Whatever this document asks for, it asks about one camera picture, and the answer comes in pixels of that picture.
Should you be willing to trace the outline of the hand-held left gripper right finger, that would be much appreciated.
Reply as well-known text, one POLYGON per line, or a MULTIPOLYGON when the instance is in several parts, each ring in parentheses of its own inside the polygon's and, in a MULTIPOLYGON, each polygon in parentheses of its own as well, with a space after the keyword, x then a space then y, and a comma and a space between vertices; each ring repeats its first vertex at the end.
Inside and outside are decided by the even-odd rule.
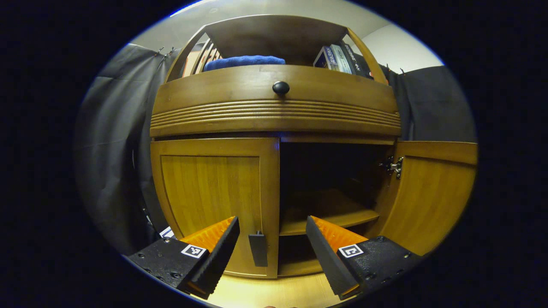
POLYGON ((307 217, 306 233, 340 300, 376 292, 422 261, 386 236, 368 239, 313 215, 307 217))

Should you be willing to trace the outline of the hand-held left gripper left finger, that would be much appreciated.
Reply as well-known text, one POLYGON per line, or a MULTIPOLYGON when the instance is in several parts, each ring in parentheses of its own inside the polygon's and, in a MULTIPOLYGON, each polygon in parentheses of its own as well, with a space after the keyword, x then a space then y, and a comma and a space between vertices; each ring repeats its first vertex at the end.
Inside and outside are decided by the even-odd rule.
POLYGON ((128 257, 161 282, 202 299, 214 293, 240 234, 232 216, 180 240, 163 237, 128 257))

